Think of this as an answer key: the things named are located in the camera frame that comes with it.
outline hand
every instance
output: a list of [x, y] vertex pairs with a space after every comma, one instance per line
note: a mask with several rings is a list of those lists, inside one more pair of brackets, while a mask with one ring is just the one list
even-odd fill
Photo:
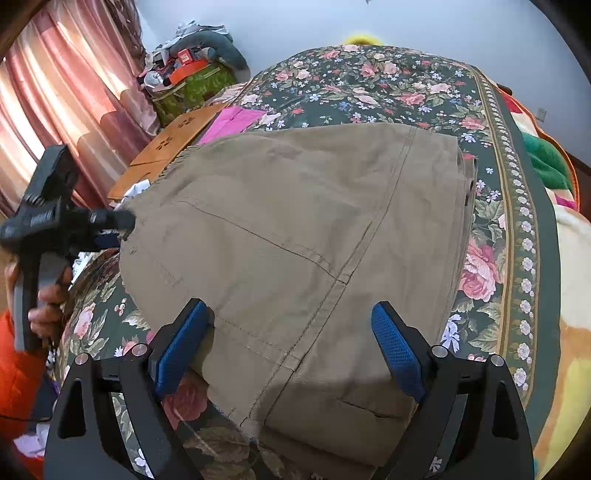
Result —
[[[18, 279], [18, 263], [11, 262], [4, 269], [4, 279], [6, 280], [6, 295], [8, 308], [12, 314], [14, 305], [14, 285]], [[60, 339], [61, 329], [63, 327], [63, 314], [60, 310], [60, 304], [69, 298], [68, 286], [73, 278], [72, 269], [67, 267], [58, 283], [49, 285], [39, 291], [37, 298], [46, 302], [47, 305], [38, 309], [29, 311], [29, 321], [31, 322], [31, 331], [39, 338], [50, 338], [54, 342]]]

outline electrical outlet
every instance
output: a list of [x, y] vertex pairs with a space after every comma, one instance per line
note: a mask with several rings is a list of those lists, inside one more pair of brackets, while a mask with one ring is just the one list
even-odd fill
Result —
[[540, 121], [543, 122], [546, 120], [546, 110], [544, 108], [538, 108], [538, 111], [535, 113], [535, 117]]

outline pink striped curtain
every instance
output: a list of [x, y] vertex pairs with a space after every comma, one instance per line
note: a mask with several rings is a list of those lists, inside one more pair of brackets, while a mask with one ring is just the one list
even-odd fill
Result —
[[53, 0], [0, 66], [0, 209], [10, 215], [46, 146], [68, 144], [79, 203], [106, 194], [159, 126], [102, 0]]

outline metal screw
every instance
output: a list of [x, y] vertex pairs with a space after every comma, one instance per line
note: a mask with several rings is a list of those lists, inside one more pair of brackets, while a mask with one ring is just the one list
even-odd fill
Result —
[[76, 362], [76, 365], [84, 365], [88, 360], [88, 353], [80, 353], [79, 355], [76, 355], [76, 359], [74, 360]]
[[445, 348], [444, 346], [435, 345], [433, 348], [431, 348], [431, 351], [433, 352], [433, 355], [435, 355], [438, 358], [447, 357], [447, 348]]
[[503, 365], [505, 365], [505, 361], [503, 360], [503, 357], [501, 357], [500, 355], [492, 355], [491, 362], [495, 367], [502, 367]]
[[148, 345], [145, 343], [138, 343], [131, 349], [131, 353], [134, 356], [142, 356], [144, 353], [148, 351]]

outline black cable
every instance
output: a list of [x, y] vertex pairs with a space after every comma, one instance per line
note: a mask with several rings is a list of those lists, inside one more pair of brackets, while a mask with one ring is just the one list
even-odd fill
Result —
[[27, 421], [27, 422], [34, 422], [34, 423], [44, 423], [46, 421], [50, 421], [52, 417], [45, 417], [43, 419], [20, 419], [18, 417], [11, 417], [9, 415], [2, 415], [0, 413], [0, 419], [6, 420], [14, 420], [14, 421]]

